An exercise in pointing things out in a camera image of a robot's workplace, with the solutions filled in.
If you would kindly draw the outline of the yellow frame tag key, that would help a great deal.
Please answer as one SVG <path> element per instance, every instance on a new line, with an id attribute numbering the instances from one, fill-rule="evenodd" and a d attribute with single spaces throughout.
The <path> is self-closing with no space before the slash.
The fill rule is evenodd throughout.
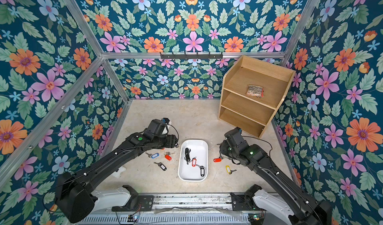
<path id="1" fill-rule="evenodd" d="M 229 175 L 231 175 L 232 173 L 236 172 L 236 170 L 232 170 L 229 165 L 226 165 L 225 169 L 226 169 L 226 172 Z"/>

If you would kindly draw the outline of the blue tag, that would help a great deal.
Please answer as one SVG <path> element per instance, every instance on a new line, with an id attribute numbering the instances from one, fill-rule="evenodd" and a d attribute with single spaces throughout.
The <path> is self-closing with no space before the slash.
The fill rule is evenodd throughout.
<path id="1" fill-rule="evenodd" d="M 146 152 L 146 154 L 148 155 L 149 158 L 152 158 L 152 159 L 157 158 L 157 157 L 160 156 L 159 153 L 151 154 L 151 153 L 147 153 L 147 152 Z"/>

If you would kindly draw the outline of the black frame tag key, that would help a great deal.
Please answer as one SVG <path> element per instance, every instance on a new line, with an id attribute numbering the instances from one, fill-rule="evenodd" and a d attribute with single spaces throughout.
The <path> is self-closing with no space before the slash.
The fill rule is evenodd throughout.
<path id="1" fill-rule="evenodd" d="M 154 164 L 156 164 L 159 168 L 161 168 L 163 171 L 166 171 L 167 170 L 167 167 L 162 163 L 162 162 L 154 162 Z"/>

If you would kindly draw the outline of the white plastic storage box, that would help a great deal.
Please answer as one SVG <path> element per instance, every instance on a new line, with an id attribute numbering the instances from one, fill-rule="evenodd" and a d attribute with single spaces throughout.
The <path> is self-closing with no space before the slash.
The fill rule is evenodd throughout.
<path id="1" fill-rule="evenodd" d="M 208 175 L 208 144 L 188 139 L 181 145 L 178 177 L 185 182 L 202 182 Z"/>

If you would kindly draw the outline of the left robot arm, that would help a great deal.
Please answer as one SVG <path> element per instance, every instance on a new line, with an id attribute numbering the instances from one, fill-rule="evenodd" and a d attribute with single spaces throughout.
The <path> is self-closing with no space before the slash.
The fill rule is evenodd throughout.
<path id="1" fill-rule="evenodd" d="M 129 135 L 116 149 L 89 167 L 59 175 L 54 203 L 72 224 L 99 210 L 112 207 L 135 209 L 138 194 L 132 187 L 123 186 L 109 191 L 96 188 L 146 151 L 177 147 L 178 136 L 169 133 L 169 126 L 168 118 L 153 119 L 144 131 Z"/>

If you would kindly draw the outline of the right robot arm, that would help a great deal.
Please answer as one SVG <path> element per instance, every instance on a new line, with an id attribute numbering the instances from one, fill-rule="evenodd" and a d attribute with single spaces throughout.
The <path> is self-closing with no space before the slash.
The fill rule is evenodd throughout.
<path id="1" fill-rule="evenodd" d="M 259 145 L 249 145 L 236 127 L 224 135 L 219 145 L 221 155 L 233 164 L 242 165 L 265 180 L 279 195 L 268 194 L 253 185 L 244 194 L 244 203 L 251 210 L 265 210 L 287 225 L 330 225 L 332 206 L 325 200 L 318 201 L 304 192 L 272 161 L 269 153 Z"/>

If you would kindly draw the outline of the black tag in box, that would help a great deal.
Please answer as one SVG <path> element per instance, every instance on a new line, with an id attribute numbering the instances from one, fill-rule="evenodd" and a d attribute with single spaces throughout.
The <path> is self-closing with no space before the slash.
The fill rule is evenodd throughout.
<path id="1" fill-rule="evenodd" d="M 184 160 L 186 161 L 187 165 L 191 162 L 191 157 L 190 157 L 190 152 L 191 150 L 189 148 L 185 148 L 185 157 Z"/>

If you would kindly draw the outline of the red white label tag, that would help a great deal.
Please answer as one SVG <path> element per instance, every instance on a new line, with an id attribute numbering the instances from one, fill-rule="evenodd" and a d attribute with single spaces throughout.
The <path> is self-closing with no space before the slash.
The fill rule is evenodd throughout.
<path id="1" fill-rule="evenodd" d="M 192 159 L 192 161 L 191 161 L 191 165 L 193 166 L 193 167 L 196 167 L 196 157 L 194 157 L 193 159 Z"/>

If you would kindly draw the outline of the plush dog toy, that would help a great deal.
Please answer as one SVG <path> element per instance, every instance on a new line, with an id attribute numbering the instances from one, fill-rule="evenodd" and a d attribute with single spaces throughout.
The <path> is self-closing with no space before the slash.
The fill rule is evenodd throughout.
<path id="1" fill-rule="evenodd" d="M 126 168 L 124 166 L 121 166 L 118 170 L 113 172 L 112 176 L 115 178 L 120 178 L 122 173 L 126 171 Z"/>

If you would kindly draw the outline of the wooden shelf unit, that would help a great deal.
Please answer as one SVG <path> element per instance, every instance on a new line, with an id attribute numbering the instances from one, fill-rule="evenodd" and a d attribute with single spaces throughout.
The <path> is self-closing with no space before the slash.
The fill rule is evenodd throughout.
<path id="1" fill-rule="evenodd" d="M 223 77 L 218 118 L 260 138 L 295 76 L 292 69 L 241 56 Z"/>

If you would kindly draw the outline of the clear bag of small items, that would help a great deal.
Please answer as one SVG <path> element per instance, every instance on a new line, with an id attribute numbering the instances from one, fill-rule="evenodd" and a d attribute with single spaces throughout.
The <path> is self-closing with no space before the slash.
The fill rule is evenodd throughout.
<path id="1" fill-rule="evenodd" d="M 247 87 L 246 95 L 262 98 L 264 96 L 264 88 L 259 85 L 249 84 Z"/>

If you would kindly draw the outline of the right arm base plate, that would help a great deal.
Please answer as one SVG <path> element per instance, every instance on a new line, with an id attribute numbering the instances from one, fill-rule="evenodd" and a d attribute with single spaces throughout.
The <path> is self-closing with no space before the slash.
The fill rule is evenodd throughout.
<path id="1" fill-rule="evenodd" d="M 261 211 L 261 208 L 244 194 L 230 193 L 230 197 L 233 211 Z"/>

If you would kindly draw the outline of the aluminium front rail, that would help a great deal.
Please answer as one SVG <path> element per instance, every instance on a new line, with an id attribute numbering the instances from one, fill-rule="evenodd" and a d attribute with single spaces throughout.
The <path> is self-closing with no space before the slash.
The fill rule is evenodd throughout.
<path id="1" fill-rule="evenodd" d="M 160 209 L 227 209 L 232 210 L 230 194 L 137 194 L 126 190 L 97 191 L 68 201 L 56 201 L 67 217 L 81 220 L 96 211 L 112 211 L 126 205 L 134 195 L 154 196 L 153 210 Z"/>

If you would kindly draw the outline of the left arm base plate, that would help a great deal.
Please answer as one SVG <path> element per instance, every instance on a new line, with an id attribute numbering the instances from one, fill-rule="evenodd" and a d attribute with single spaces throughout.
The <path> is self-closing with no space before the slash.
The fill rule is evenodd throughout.
<path id="1" fill-rule="evenodd" d="M 154 196 L 152 195 L 134 195 L 126 205 L 115 206 L 113 212 L 148 212 L 152 210 L 154 204 Z"/>

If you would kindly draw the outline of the black wall hook rail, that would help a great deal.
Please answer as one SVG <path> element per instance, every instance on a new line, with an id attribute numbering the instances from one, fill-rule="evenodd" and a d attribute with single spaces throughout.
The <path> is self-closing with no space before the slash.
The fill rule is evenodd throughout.
<path id="1" fill-rule="evenodd" d="M 189 60 L 189 59 L 200 59 L 200 60 L 210 60 L 210 59 L 223 59 L 223 53 L 160 53 L 160 59 L 179 59 L 179 60 Z"/>

